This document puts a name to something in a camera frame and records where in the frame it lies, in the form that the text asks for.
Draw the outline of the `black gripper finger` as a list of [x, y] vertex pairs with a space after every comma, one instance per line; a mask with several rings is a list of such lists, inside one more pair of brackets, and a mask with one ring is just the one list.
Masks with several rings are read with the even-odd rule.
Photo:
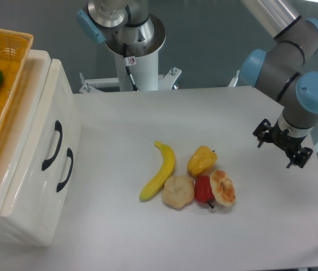
[[286, 166], [287, 169], [292, 165], [303, 168], [312, 156], [313, 149], [299, 146], [298, 148], [285, 150], [285, 154], [290, 160]]
[[273, 139], [274, 127], [271, 125], [268, 119], [264, 119], [253, 131], [253, 136], [258, 140], [258, 148], [263, 143], [274, 143]]

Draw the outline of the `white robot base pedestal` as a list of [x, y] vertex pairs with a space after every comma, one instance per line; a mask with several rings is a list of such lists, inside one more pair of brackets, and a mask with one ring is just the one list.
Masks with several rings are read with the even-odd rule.
[[149, 12], [148, 1], [88, 1], [77, 21], [94, 43], [104, 43], [115, 58], [116, 78], [82, 80], [91, 88], [118, 86], [120, 91], [176, 89], [182, 73], [172, 67], [159, 74], [159, 51], [166, 39], [162, 21]]

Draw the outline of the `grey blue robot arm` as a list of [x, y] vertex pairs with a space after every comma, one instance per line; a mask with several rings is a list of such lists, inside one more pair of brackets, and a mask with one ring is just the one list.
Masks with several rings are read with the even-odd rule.
[[318, 122], [318, 72], [300, 69], [318, 52], [318, 20], [304, 19], [287, 1], [244, 1], [243, 4], [276, 42], [266, 52], [252, 51], [240, 77], [283, 107], [275, 124], [264, 119], [253, 135], [260, 145], [272, 143], [303, 168], [313, 151], [303, 140]]

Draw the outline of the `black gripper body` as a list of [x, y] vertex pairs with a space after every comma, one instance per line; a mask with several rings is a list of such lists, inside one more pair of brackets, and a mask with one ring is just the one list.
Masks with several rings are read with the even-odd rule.
[[289, 130], [275, 125], [271, 130], [271, 142], [286, 154], [294, 154], [301, 148], [302, 139], [289, 136]]

